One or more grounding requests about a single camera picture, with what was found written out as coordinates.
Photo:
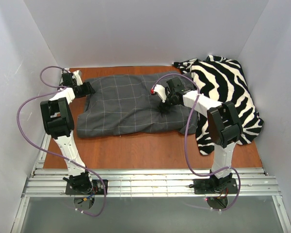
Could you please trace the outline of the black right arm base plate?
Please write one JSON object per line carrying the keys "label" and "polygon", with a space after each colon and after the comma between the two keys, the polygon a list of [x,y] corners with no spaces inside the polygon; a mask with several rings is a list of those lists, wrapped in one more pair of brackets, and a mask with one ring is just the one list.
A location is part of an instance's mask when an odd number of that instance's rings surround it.
{"label": "black right arm base plate", "polygon": [[190,188],[194,189],[195,194],[219,194],[221,192],[236,194],[238,186],[234,178],[228,181],[215,181],[214,179],[194,179]]}

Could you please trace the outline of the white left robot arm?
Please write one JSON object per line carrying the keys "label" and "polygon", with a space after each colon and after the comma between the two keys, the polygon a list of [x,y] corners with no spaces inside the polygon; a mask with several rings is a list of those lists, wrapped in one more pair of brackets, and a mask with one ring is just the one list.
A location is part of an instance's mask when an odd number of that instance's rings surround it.
{"label": "white left robot arm", "polygon": [[61,88],[54,97],[40,103],[43,125],[65,157],[68,178],[64,180],[68,187],[88,194],[93,190],[93,183],[74,141],[75,125],[69,105],[74,99],[93,94],[95,90],[89,82],[81,80],[80,70],[63,73],[62,85],[64,89]]}

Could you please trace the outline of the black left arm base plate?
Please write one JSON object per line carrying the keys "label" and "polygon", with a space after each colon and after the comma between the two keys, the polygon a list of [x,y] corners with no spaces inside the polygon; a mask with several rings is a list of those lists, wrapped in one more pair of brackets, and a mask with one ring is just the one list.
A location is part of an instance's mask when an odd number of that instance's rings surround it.
{"label": "black left arm base plate", "polygon": [[100,180],[67,182],[66,195],[104,195],[103,184]]}

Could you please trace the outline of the grey checked pillowcase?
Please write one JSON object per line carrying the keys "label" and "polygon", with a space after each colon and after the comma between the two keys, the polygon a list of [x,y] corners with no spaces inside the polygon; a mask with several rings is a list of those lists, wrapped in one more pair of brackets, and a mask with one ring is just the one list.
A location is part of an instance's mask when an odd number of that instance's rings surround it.
{"label": "grey checked pillowcase", "polygon": [[182,105],[167,113],[159,110],[161,99],[151,95],[156,80],[166,87],[177,75],[172,72],[148,75],[110,75],[88,80],[95,93],[86,98],[84,111],[78,115],[76,132],[79,138],[94,138],[130,133],[185,133],[197,129],[197,113],[189,117],[190,109]]}

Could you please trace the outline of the aluminium rail frame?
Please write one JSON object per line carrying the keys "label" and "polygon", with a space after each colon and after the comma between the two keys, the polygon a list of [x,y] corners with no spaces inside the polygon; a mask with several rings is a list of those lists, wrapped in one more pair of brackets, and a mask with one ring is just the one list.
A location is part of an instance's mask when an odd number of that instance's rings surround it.
{"label": "aluminium rail frame", "polygon": [[95,169],[104,195],[66,195],[66,169],[35,167],[19,209],[18,233],[291,233],[278,182],[263,168],[233,168],[238,192],[195,194],[207,169]]}

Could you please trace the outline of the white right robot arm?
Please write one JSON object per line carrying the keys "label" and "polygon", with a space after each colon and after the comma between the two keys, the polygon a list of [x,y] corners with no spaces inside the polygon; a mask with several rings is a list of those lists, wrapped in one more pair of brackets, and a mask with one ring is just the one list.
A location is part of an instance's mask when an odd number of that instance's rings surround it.
{"label": "white right robot arm", "polygon": [[191,185],[196,193],[227,191],[232,185],[231,163],[233,151],[243,132],[235,105],[212,100],[199,93],[198,89],[186,88],[179,78],[167,81],[167,87],[158,83],[151,89],[152,95],[162,100],[159,108],[168,111],[172,106],[189,107],[206,117],[210,139],[214,143],[214,158],[209,174],[200,174]]}

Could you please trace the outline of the zebra print blanket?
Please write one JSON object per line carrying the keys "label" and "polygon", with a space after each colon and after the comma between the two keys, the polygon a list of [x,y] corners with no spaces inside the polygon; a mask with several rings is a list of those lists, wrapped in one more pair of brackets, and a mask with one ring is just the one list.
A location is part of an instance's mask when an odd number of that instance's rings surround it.
{"label": "zebra print blanket", "polygon": [[264,121],[254,105],[241,64],[234,59],[208,55],[205,60],[193,58],[173,62],[182,74],[189,74],[200,89],[200,93],[210,99],[234,103],[243,132],[239,145],[251,144],[260,134]]}

